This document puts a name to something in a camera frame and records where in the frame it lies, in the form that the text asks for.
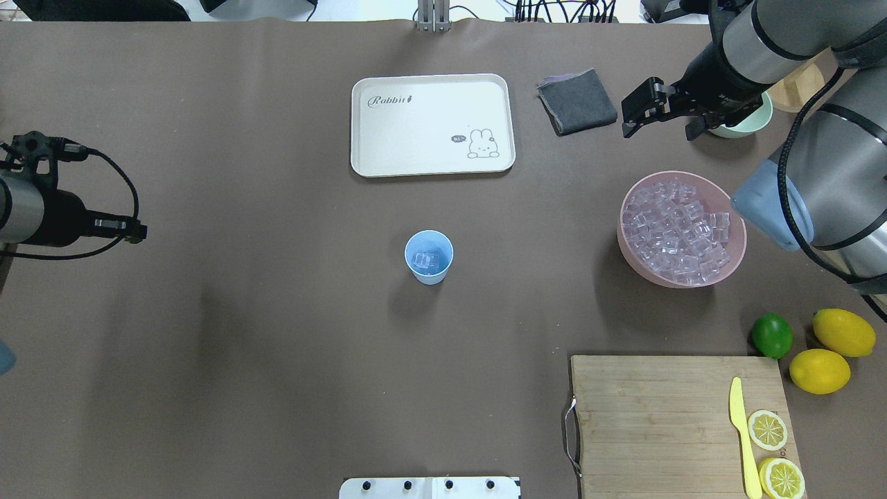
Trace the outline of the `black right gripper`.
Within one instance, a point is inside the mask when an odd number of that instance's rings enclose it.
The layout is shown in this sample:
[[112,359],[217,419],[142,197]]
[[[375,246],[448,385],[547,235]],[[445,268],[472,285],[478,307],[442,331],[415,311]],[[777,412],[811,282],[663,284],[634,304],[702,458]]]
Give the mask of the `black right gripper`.
[[[691,116],[685,138],[695,140],[722,124],[733,126],[762,104],[763,83],[740,75],[726,60],[723,48],[710,42],[673,85],[659,77],[641,82],[621,101],[623,137],[630,139],[646,125]],[[666,112],[666,105],[673,112]]]

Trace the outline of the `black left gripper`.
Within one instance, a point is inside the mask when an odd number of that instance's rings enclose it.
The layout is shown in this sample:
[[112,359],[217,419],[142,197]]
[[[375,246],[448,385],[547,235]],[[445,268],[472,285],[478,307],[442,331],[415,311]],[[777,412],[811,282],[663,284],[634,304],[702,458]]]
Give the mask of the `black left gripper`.
[[[58,162],[86,160],[85,146],[28,132],[13,136],[4,151],[4,242],[64,247],[84,236],[87,210],[78,196],[58,189]],[[133,217],[95,217],[93,237],[137,244],[147,227]]]

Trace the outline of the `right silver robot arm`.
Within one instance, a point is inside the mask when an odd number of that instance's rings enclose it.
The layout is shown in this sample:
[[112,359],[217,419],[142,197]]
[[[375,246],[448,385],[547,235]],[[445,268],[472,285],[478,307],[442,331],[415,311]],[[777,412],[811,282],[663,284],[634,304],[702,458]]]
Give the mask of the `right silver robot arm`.
[[885,304],[884,1],[684,1],[712,41],[677,82],[651,77],[622,102],[623,133],[687,116],[692,140],[735,125],[763,93],[823,51],[836,72],[785,142],[732,197],[735,211],[790,252],[802,250],[865,300]]

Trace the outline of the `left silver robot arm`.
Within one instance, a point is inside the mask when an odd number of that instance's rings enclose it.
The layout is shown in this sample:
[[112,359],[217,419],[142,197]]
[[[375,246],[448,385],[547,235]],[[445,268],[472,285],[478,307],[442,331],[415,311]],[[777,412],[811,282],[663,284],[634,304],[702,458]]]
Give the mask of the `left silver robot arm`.
[[[141,243],[147,227],[139,220],[139,199],[129,177],[106,154],[68,138],[41,132],[15,135],[2,144],[2,243],[66,247],[82,237],[121,239]],[[108,162],[130,187],[133,214],[89,211],[82,199],[58,188],[60,162],[98,156]]]

